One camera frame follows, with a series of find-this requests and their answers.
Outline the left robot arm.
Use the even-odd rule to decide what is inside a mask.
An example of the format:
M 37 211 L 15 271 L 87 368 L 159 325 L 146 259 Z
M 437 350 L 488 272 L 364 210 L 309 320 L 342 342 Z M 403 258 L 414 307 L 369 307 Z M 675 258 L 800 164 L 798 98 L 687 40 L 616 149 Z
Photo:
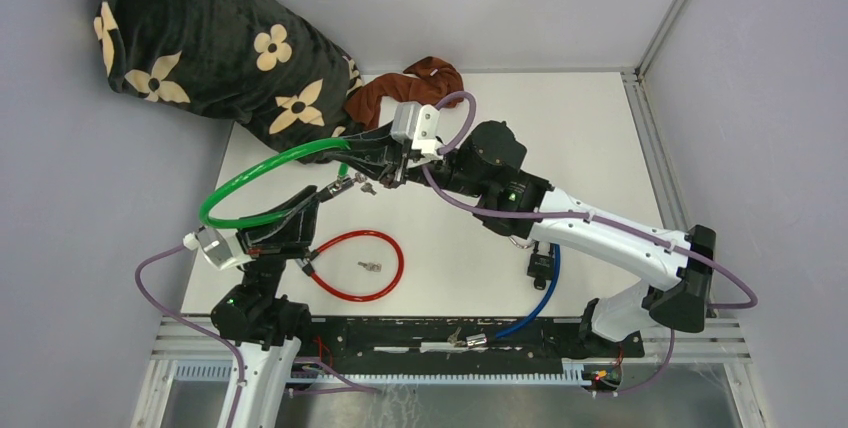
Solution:
M 278 221 L 240 228 L 228 237 L 214 228 L 198 234 L 207 261 L 220 271 L 242 273 L 210 312 L 218 336 L 235 349 L 222 427 L 269 426 L 296 355 L 313 345 L 308 305 L 277 290 L 287 263 L 309 255 L 319 206 L 319 191 L 309 185 L 281 204 L 286 213 Z

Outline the green cable lock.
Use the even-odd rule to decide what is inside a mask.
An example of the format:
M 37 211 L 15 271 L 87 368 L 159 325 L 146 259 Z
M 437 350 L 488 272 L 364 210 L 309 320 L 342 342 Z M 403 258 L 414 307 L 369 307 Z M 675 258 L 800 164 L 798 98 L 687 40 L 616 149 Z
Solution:
M 296 146 L 248 168 L 217 188 L 201 203 L 198 212 L 200 223 L 203 226 L 218 229 L 246 229 L 256 227 L 262 221 L 260 215 L 238 219 L 222 219 L 213 217 L 211 212 L 225 198 L 268 172 L 306 156 L 333 150 L 349 151 L 349 148 L 347 143 L 341 140 L 341 138 L 325 138 Z

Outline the blue cable lock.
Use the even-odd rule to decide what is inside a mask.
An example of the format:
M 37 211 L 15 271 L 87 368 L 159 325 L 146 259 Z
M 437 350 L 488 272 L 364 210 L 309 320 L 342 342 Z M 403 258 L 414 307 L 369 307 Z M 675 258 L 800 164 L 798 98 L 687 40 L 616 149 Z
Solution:
M 475 347 L 485 345 L 489 340 L 501 340 L 527 328 L 541 314 L 551 300 L 561 273 L 561 252 L 556 244 L 548 244 L 546 253 L 540 252 L 540 243 L 521 245 L 523 249 L 532 249 L 527 267 L 527 275 L 533 279 L 536 290 L 542 290 L 544 295 L 536 307 L 525 317 L 497 331 L 494 335 L 484 333 L 459 338 L 461 328 L 458 327 L 448 338 L 447 343 L 452 347 Z

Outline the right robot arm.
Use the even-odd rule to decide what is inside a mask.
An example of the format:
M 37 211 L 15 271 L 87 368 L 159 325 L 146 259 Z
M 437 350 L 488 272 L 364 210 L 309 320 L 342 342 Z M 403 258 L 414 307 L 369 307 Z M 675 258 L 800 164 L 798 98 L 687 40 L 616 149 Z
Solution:
M 587 304 L 577 340 L 591 356 L 602 356 L 617 341 L 649 327 L 702 332 L 714 231 L 651 228 L 594 208 L 523 171 L 526 153 L 505 123 L 486 121 L 433 161 L 393 139 L 388 126 L 345 137 L 341 147 L 318 158 L 346 163 L 386 188 L 414 182 L 472 197 L 477 203 L 467 211 L 498 235 L 577 250 L 637 276 L 632 287 Z

